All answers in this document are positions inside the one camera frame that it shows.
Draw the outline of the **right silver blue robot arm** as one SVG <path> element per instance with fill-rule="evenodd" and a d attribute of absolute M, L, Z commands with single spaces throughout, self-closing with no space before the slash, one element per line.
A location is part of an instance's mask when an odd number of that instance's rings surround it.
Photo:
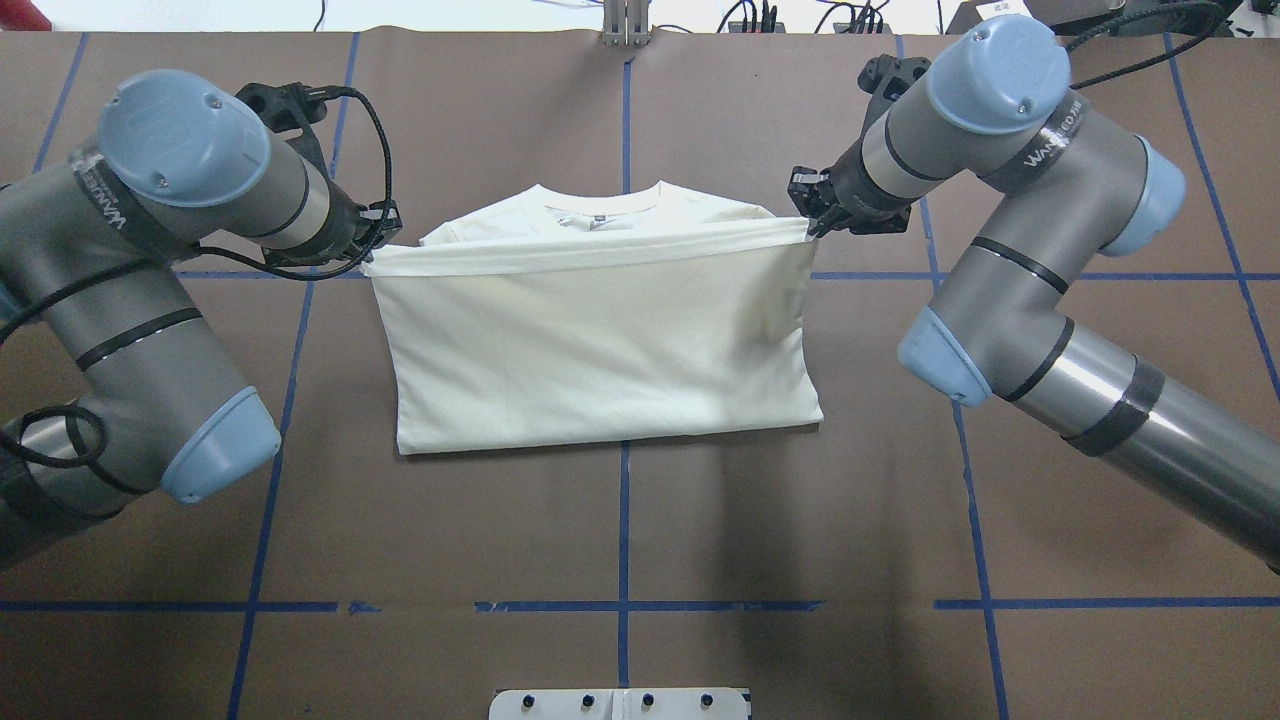
<path fill-rule="evenodd" d="M 968 407 L 1019 407 L 1276 568 L 1277 443 L 1059 310 L 1093 256 L 1143 249 L 1187 193 L 1070 79 L 1053 31 L 1020 14 L 933 61 L 879 56 L 858 81 L 872 96 L 859 138 L 826 169 L 795 167 L 788 196 L 819 238 L 895 232 L 964 172 L 1000 192 L 899 361 Z"/>

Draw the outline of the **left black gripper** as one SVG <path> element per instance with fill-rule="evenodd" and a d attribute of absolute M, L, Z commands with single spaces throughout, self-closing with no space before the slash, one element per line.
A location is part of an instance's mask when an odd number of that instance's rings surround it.
<path fill-rule="evenodd" d="M 289 224 L 262 237 L 262 260 L 283 268 L 349 261 L 369 246 L 393 241 L 402 229 L 397 202 L 362 205 L 335 186 L 315 186 Z"/>

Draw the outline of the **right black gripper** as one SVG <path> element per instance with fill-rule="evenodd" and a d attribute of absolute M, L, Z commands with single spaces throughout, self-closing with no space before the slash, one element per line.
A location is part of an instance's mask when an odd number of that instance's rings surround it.
<path fill-rule="evenodd" d="M 801 217 L 813 217 L 806 237 L 820 240 L 833 231 L 851 234 L 897 234 L 906 231 L 911 202 L 888 193 L 870 177 L 861 140 L 831 167 L 794 167 L 788 197 Z"/>

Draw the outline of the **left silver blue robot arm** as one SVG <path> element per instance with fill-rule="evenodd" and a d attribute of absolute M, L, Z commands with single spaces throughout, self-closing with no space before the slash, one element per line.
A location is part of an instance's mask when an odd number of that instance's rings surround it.
<path fill-rule="evenodd" d="M 3 187 L 3 337 L 45 322 L 88 383 L 3 425 L 3 566 L 156 489 L 197 503 L 282 436 L 174 274 L 227 258 L 291 281 L 342 275 L 401 228 L 355 202 L 314 124 L 349 86 L 148 70 L 123 81 L 68 159 Z"/>

